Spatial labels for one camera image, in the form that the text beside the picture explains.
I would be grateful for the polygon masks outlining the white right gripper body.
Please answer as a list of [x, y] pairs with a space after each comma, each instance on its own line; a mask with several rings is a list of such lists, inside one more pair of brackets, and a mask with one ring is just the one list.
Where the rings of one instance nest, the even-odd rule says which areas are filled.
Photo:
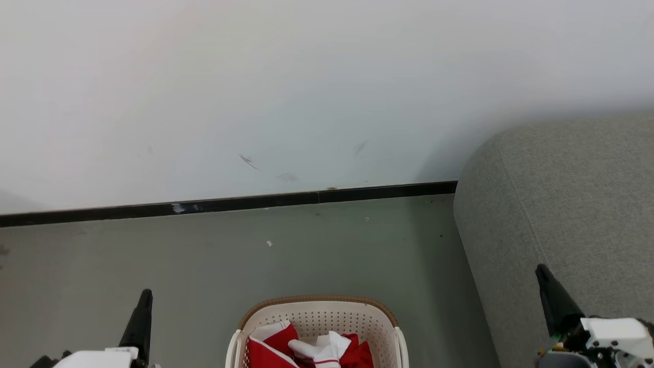
[[570, 368], [654, 368], [654, 324], [639, 318], [581, 318], [556, 349]]

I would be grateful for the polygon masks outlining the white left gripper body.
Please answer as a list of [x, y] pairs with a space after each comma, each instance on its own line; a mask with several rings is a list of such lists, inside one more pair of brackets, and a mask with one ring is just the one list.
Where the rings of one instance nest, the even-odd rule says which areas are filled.
[[59, 359], [53, 368], [141, 368], [136, 347], [80, 350]]

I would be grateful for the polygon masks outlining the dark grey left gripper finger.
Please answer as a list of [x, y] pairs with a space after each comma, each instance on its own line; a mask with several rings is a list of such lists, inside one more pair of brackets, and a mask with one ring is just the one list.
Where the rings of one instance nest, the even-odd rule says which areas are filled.
[[150, 289], [141, 291], [137, 305], [119, 342], [120, 348], [137, 349], [133, 361], [150, 360], [153, 294]]

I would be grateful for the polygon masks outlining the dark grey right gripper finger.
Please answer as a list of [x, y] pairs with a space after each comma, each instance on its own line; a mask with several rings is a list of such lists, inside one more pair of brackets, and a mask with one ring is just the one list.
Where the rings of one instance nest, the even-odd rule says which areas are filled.
[[535, 275], [549, 336], [563, 337], [577, 328], [586, 315], [547, 265], [537, 265]]

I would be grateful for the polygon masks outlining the red garment with white strap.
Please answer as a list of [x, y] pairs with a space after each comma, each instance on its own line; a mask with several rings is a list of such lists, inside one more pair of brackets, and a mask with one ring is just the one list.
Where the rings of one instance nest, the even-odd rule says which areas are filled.
[[289, 320], [255, 328], [247, 341], [249, 368], [301, 368], [288, 346], [292, 340], [298, 335]]

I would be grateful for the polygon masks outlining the plain red garment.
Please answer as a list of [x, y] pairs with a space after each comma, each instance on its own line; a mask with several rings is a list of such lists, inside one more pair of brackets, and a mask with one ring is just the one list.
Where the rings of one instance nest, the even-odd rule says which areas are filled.
[[339, 358], [341, 368], [375, 368], [367, 341], [360, 342], [357, 334], [342, 334], [341, 337], [350, 341], [345, 352]]

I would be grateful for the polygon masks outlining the grey fabric sofa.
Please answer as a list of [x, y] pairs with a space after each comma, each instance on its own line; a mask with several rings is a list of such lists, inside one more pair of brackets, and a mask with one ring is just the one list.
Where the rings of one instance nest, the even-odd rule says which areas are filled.
[[549, 342], [539, 264], [586, 315], [654, 323], [654, 112], [495, 135], [454, 215], [501, 368], [533, 368]]

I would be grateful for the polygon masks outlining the cream perforated laundry basket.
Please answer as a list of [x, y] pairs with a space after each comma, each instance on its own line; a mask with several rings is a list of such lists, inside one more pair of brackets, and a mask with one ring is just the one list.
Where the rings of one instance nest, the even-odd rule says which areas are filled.
[[255, 328], [288, 320], [299, 339], [314, 342], [330, 331], [368, 342], [374, 368], [410, 368], [406, 339], [390, 308], [347, 295], [301, 295], [269, 299], [250, 308], [227, 347], [225, 368], [250, 368], [247, 341]]

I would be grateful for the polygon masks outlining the black wall baseboard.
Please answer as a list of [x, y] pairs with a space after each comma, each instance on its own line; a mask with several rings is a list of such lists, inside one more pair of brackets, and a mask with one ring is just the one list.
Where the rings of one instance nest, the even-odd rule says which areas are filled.
[[275, 208], [281, 206], [356, 202], [361, 200], [426, 195], [451, 195], [455, 193], [457, 184], [457, 181], [419, 182], [402, 186], [327, 189], [322, 191], [197, 200], [189, 202], [147, 203], [105, 208], [6, 214], [0, 215], [0, 228], [217, 213]]

